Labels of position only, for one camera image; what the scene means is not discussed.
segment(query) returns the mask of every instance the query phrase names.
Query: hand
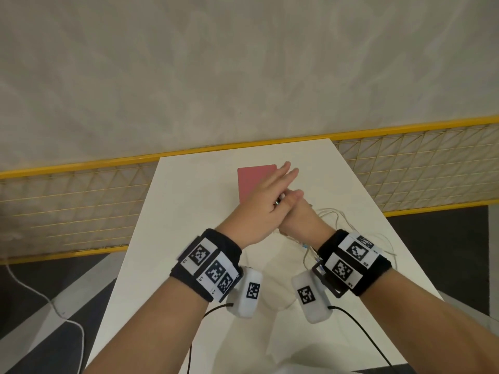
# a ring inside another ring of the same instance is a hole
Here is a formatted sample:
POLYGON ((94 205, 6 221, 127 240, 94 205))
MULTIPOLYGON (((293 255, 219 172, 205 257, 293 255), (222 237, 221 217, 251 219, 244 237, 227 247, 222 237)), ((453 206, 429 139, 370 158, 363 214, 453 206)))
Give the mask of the hand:
POLYGON ((279 226, 279 232, 317 250, 336 230, 324 222, 308 202, 302 198, 286 215, 279 226))
POLYGON ((246 201, 241 203, 215 230, 232 239, 241 249, 256 244, 269 236, 283 221, 297 201, 303 198, 301 190, 288 190, 274 207, 275 200, 284 193, 298 175, 298 168, 284 165, 263 179, 246 201))

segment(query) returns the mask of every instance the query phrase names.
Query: light gray floor stripe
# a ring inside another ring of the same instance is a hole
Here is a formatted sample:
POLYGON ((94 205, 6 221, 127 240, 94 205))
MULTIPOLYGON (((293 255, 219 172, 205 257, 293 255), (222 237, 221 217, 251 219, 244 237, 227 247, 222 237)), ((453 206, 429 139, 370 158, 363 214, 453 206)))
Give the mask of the light gray floor stripe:
POLYGON ((499 321, 491 318, 489 315, 485 315, 480 311, 475 310, 474 308, 464 304, 463 302, 458 301, 457 299, 450 297, 446 293, 439 291, 442 299, 447 303, 453 305, 454 307, 460 309, 464 313, 471 316, 475 319, 479 324, 487 328, 489 331, 494 333, 496 336, 499 336, 499 321))
MULTIPOLYGON (((53 299, 55 308, 70 318, 116 279, 124 257, 125 252, 116 252, 103 258, 53 299)), ((47 304, 1 339, 0 374, 17 364, 62 323, 63 320, 47 304)))
POLYGON ((489 206, 490 316, 499 320, 499 204, 489 206))

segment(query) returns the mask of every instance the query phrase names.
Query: floor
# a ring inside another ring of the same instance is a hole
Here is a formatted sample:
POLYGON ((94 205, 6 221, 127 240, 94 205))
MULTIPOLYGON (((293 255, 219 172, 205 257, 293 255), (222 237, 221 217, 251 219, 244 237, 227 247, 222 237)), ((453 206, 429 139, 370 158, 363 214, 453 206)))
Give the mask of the floor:
MULTIPOLYGON (((499 336, 499 205, 389 221, 443 299, 499 336)), ((62 314, 84 327, 84 363, 123 257, 120 252, 11 266, 22 282, 49 296, 62 314)), ((62 324, 41 297, 0 267, 0 374, 73 373, 80 349, 79 329, 62 324)), ((397 371, 414 372, 409 365, 397 371)))

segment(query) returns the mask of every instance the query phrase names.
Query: white device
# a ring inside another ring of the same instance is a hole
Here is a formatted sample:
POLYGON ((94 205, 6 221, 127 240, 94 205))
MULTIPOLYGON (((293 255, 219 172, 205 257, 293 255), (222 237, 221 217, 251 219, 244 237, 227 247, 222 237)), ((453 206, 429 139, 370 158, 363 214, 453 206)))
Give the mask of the white device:
POLYGON ((326 295, 326 287, 311 270, 306 270, 291 278, 296 298, 307 321, 311 324, 329 319, 333 310, 326 295))
POLYGON ((264 276, 253 268, 241 266, 244 272, 241 280, 227 296, 227 303, 234 303, 227 311, 238 318, 249 319, 257 309, 261 282, 264 276))

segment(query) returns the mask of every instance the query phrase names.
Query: wristband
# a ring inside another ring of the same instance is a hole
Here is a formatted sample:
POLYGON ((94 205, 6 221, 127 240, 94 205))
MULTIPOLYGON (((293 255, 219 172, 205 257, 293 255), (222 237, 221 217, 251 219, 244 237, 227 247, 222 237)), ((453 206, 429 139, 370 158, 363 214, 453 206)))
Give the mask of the wristband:
POLYGON ((209 228, 180 253, 170 276, 206 301, 221 302, 242 277, 240 256, 234 241, 209 228))
POLYGON ((336 297, 347 288, 359 296, 392 267, 381 252, 358 232, 338 230, 317 251, 322 263, 313 271, 336 297))

